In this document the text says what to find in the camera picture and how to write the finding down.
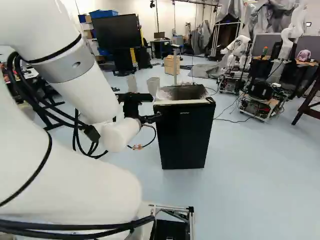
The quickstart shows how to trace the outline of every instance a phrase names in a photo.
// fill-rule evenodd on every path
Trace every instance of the blue storage box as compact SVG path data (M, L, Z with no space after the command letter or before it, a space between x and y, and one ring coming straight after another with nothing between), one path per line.
M79 22L81 24L86 22L86 15L85 14L78 15L78 18L79 18Z
M91 33L92 33L93 38L96 39L97 38L96 30L92 29Z
M89 12L92 19L117 16L118 12L113 10L96 10Z
M102 48L98 47L98 51L99 51L101 56L110 56L110 53L105 49L102 49Z

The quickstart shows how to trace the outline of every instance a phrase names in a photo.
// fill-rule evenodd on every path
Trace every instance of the light blue floor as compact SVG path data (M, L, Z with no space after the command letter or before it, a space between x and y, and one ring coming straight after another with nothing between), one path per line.
M192 63L191 57L183 58L182 65ZM193 59L193 64L207 62ZM178 81L191 82L188 72L181 70ZM105 76L111 86L127 91L126 77L111 72ZM161 86L174 81L160 65L139 70L135 76L141 93L148 92L146 80L150 77L160 77ZM217 89L214 80L194 80ZM235 100L234 95L220 93L213 98L215 115ZM318 240L320 121L303 115L296 126L291 125L303 101L296 98L286 103L284 113L269 123L213 121L204 169L162 170L157 140L146 149L126 149L101 160L136 174L145 201L194 206L197 240ZM60 108L73 114L70 104ZM226 110L221 118L247 118L237 110L229 114L232 110ZM140 107L141 115L152 113L151 103ZM71 147L71 129L62 127L51 133ZM151 129L143 129L132 144L147 143L152 137Z

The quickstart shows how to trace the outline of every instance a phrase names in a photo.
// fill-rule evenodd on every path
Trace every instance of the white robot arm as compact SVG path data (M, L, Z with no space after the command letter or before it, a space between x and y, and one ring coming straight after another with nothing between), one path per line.
M282 48L278 56L279 59L287 60L294 43L289 40L298 40L304 34L304 23L307 15L308 0L301 0L298 7L292 12L291 23L288 28L285 28L281 32L281 38L283 40Z
M222 49L220 52L224 54L220 67L221 68L233 68L235 65L235 56L240 57L241 62L244 63L243 58L246 58L246 50L250 38L244 35L238 36L233 42L231 42L225 49Z
M107 150L122 150L141 125L131 117L109 123L119 103L60 0L2 0L1 10L0 44L14 48L90 123L99 124ZM137 178L52 139L18 109L6 88L0 74L0 221L96 225L137 219ZM8 232L2 226L0 232Z
M118 100L65 6L59 0L6 1L0 20L7 23L0 27L0 44L15 49L90 124L99 123L108 151L122 151L141 123L130 117L112 123Z

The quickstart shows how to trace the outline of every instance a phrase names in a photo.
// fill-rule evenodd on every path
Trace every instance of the monitor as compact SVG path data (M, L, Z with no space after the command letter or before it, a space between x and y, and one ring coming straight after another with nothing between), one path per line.
M142 45L136 14L92 19L99 47L105 50L136 48Z

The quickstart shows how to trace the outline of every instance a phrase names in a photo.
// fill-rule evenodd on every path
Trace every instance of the wire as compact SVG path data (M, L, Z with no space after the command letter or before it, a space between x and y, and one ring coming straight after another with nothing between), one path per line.
M198 0L196 0L196 4L195 4L195 19L194 19L194 33L196 33L196 26L197 26L197 9L198 9ZM195 56L195 43L196 43L196 40L193 39L193 55L192 55L192 69L191 69L191 77L192 77L192 82L193 84L195 84L195 81L194 81L194 56Z
M76 149L76 144L77 144L80 152L87 157L90 157L93 159L99 159L99 158L103 157L104 155L106 155L108 153L107 150L104 151L100 155L92 155L95 152L95 150L98 148L99 142L92 142L89 151L88 152L84 151L83 147L81 146L81 142L80 142L80 138L79 138L78 117L79 117L79 111L78 111L78 109L75 109L74 110L74 118L76 121L74 122L75 127L73 129L73 135L72 135L72 148L73 148L73 150L77 151L77 149Z
M244 123L244 122L247 122L249 119L252 119L256 116L250 116L248 117L246 120L241 120L241 121L231 121L231 120L228 120L228 119L220 119L220 118L216 118L214 120L221 120L221 121L226 121L226 122L230 122L230 123L233 123L233 124L237 124L237 123Z
M154 131L154 136L153 136L152 140L151 140L150 142L148 142L147 144L145 144L145 145L143 145L143 146L141 147L142 149L144 149L145 147L147 147L147 146L149 146L150 144L152 144L152 143L153 143L153 141L156 139L156 136L157 136L157 130L156 130L156 129L155 129L155 127L154 127L154 126L152 126L152 125L143 124L142 126L144 126L144 127L148 127L148 128L152 128L152 129L153 129L153 131Z
M225 112L225 110L227 110L228 108L232 107L232 106L235 104L235 102L236 102L241 96L242 96L242 94L240 94L240 95L234 100L234 102L233 102L230 106L227 106L225 109L223 109L223 111L222 111L218 116L216 116L215 118L213 118L213 120L216 120L218 117L220 117L220 116Z
M40 238L40 239L89 240L89 239L103 238L103 237L114 235L114 234L121 233L124 231L132 230L132 229L141 227L143 225L146 225L150 222L153 222L154 220L155 220L155 217L153 215L150 215L150 216L147 216L147 217L144 217L144 218L132 221L132 222L119 224L120 227L117 227L112 230L98 232L98 233L89 233L89 234L66 234L66 233L34 231L34 230L29 230L29 229L34 229L32 227L28 227L28 228L26 228L26 227L20 228L20 227L13 227L13 226L3 227L3 226L1 226L1 224L0 224L0 232L7 233L7 234L13 234L13 235L19 235L19 236L25 236L25 237L31 237L31 238ZM35 224L36 225L37 223L20 222L20 224L29 224L29 225ZM59 225L50 225L50 224L42 224L42 225L43 225L43 227L45 227L45 225L51 226L51 227L59 226ZM84 225L84 226L85 227L82 227L81 225L75 225L75 226L72 226L72 228L78 227L78 229L80 229L80 228L88 229L87 227L89 226L91 228L88 230L95 230L95 229L97 229L95 226L101 226L101 227L103 227L102 229L109 229L108 225Z
M8 60L7 60L7 69L8 69L8 73L9 73L9 80L10 82L13 84L14 88L16 89L16 91L20 94L20 96L26 100L31 106L32 108L37 112L42 112L43 114L47 115L48 117L50 117L51 119L55 120L56 122L63 124L69 128L74 128L75 125L71 124L69 122L66 122L64 120L62 120L61 118L57 117L56 115L52 114L51 112L47 111L46 109L43 109L41 106L39 106L35 100L33 98L31 98L26 92L24 92L17 84L16 78L14 76L14 72L13 72L13 61L14 58L18 55L17 52L13 52L9 55Z
M21 56L17 55L14 59L14 67L15 67L15 71L17 73L17 75L19 76L20 80L23 82L23 84L25 85L25 87L27 88L27 90L30 92L30 94L35 97L40 103L44 104L46 107L50 108L51 110L55 111L56 113L60 114L61 116L75 121L75 118L70 116L69 114L66 114L64 111L60 110L59 108L52 106L51 103L47 102L46 100L44 100L41 96L38 95L38 93L29 85L28 81L26 80L24 74L21 71L20 68L20 61L21 61ZM88 127L87 124L85 124L84 122L77 120L79 124L81 124L83 127Z

